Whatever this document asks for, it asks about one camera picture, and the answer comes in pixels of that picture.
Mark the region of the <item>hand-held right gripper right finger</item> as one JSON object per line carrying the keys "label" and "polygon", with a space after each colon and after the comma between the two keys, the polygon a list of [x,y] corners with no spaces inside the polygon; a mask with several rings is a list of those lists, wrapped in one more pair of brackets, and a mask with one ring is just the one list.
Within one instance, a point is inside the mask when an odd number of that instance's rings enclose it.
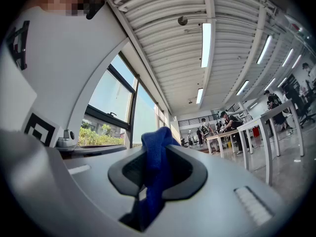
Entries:
{"label": "hand-held right gripper right finger", "polygon": [[188,148],[175,145],[165,148],[171,185],[162,192],[162,198],[189,199],[206,183],[207,168]]}

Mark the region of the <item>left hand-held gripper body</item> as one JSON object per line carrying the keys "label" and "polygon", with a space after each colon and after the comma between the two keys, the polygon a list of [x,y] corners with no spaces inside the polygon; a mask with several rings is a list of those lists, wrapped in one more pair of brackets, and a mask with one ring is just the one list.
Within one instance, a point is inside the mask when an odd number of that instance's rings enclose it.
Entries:
{"label": "left hand-held gripper body", "polygon": [[59,61],[40,61],[22,72],[8,47],[0,47],[0,128],[32,136],[48,147],[68,147],[76,142],[69,126],[70,80]]}

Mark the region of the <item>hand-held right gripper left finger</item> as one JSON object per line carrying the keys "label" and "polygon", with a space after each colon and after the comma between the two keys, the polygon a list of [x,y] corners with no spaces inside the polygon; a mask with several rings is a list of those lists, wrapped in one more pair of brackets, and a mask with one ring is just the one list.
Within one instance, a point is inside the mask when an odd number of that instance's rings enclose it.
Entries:
{"label": "hand-held right gripper left finger", "polygon": [[147,149],[133,148],[127,152],[127,157],[110,166],[108,178],[120,194],[137,197],[145,183]]}

